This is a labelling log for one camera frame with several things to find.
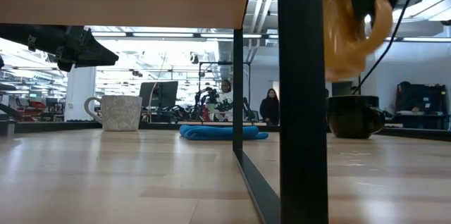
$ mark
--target mug handle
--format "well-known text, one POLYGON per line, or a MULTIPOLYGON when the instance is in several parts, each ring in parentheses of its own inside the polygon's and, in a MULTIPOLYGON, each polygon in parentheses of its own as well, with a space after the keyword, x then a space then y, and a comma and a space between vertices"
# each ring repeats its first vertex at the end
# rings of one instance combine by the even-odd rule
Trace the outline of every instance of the mug handle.
POLYGON ((374 128, 370 133, 375 133, 380 130, 382 130, 383 126, 385 125, 385 115, 381 109, 374 106, 366 106, 369 113, 371 113, 371 117, 373 118, 374 122, 374 128))
MULTIPOLYGON (((388 37, 393 26, 393 8, 388 0, 376 0, 374 2, 376 19, 374 20, 373 29, 370 36, 363 41, 357 43, 353 52, 355 56, 366 56, 377 50, 383 43, 384 39, 388 37)), ((348 12, 354 15, 351 3, 348 4, 348 12)))
POLYGON ((95 119, 97 122, 101 123, 101 118, 100 118, 98 115, 94 114, 93 112, 91 112, 91 111, 89 110, 89 103, 90 103, 91 101, 93 101, 93 100, 98 101, 98 102, 100 103, 100 105, 101 105, 101 99, 100 99, 100 98, 97 98, 97 97, 90 97, 90 98, 86 99, 86 101, 85 101, 85 111, 86 111, 86 113, 88 113, 93 119, 95 119))

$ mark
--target dark ceramic cup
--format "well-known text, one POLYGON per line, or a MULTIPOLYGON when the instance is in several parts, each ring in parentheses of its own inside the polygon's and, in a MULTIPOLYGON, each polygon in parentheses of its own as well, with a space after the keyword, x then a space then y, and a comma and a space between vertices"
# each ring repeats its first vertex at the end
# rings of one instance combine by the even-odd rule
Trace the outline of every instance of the dark ceramic cup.
POLYGON ((327 121, 336 137, 368 139, 383 128, 385 116, 379 97, 350 95, 327 99, 327 121))

